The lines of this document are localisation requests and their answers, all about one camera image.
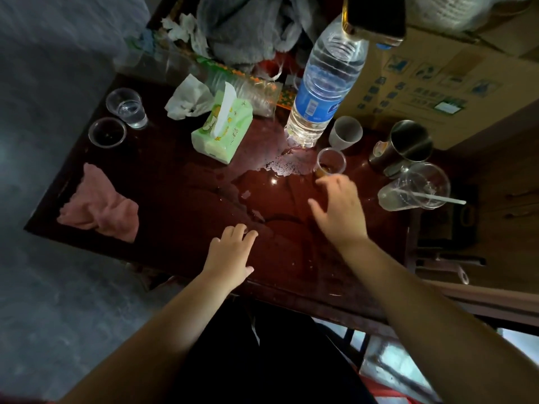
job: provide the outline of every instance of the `tissue pack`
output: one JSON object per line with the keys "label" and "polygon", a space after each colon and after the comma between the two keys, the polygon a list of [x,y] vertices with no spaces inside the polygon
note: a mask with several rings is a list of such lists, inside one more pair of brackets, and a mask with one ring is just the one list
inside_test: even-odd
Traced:
{"label": "tissue pack", "polygon": [[229,164],[251,125],[253,108],[226,89],[217,92],[208,119],[191,133],[191,142],[197,152]]}

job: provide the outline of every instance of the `dark red table surface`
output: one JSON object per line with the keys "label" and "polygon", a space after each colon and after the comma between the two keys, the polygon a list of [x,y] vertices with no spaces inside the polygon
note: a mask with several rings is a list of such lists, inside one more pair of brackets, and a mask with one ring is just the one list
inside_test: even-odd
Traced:
{"label": "dark red table surface", "polygon": [[[191,279],[202,269],[212,237],[241,222],[258,230],[259,237],[248,261],[255,271],[236,293],[356,329],[364,327],[362,318],[384,320],[380,306],[316,226],[307,204],[316,198],[322,207],[327,205],[327,194],[314,184],[312,169],[317,152],[327,146],[329,131],[316,148],[290,149],[283,130],[288,112],[278,108],[275,119],[253,120],[227,166],[192,148],[190,133],[207,114],[184,121],[166,116],[172,87],[118,75],[110,90],[120,86],[140,93],[149,125],[128,128],[126,144],[116,149],[93,146],[88,126],[110,116],[102,101],[26,230]],[[365,131],[359,143],[344,151],[345,174],[358,186],[369,235],[403,262],[410,215],[381,209],[376,194],[389,181],[367,162],[379,138]],[[56,222],[85,162],[100,167],[119,193],[138,203],[140,228],[134,244]]]}

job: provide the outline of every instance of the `hand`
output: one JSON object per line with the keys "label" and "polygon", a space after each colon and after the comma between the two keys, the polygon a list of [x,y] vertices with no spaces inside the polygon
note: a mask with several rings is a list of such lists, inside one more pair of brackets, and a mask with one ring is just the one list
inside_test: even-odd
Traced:
{"label": "hand", "polygon": [[328,211],[308,200],[314,219],[327,239],[340,251],[349,244],[367,240],[367,226],[357,187],[347,176],[331,175],[316,181],[328,191]]}
{"label": "hand", "polygon": [[245,265],[258,232],[249,231],[244,238],[246,229],[245,224],[226,227],[221,239],[212,239],[202,269],[201,275],[227,287],[229,292],[242,284],[254,271],[253,267]]}

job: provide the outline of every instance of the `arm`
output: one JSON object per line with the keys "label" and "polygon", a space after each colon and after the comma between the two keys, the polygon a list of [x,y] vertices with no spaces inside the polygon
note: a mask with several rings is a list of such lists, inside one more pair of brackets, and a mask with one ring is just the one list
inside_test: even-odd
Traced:
{"label": "arm", "polygon": [[146,403],[165,397],[187,353],[226,296],[253,271],[247,257],[258,233],[226,227],[204,269],[137,333],[82,379],[60,404]]}
{"label": "arm", "polygon": [[328,210],[313,215],[354,274],[382,305],[402,345],[446,403],[536,402],[539,368],[518,349],[407,271],[367,237],[356,185],[319,179]]}

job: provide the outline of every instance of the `stainless steel cup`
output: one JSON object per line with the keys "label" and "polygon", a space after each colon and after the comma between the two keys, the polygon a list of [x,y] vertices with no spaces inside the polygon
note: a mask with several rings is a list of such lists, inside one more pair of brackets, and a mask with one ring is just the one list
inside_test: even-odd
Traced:
{"label": "stainless steel cup", "polygon": [[386,142],[374,145],[369,156],[371,167],[389,178],[414,162],[424,162],[433,150],[427,129],[414,121],[398,121],[391,128]]}

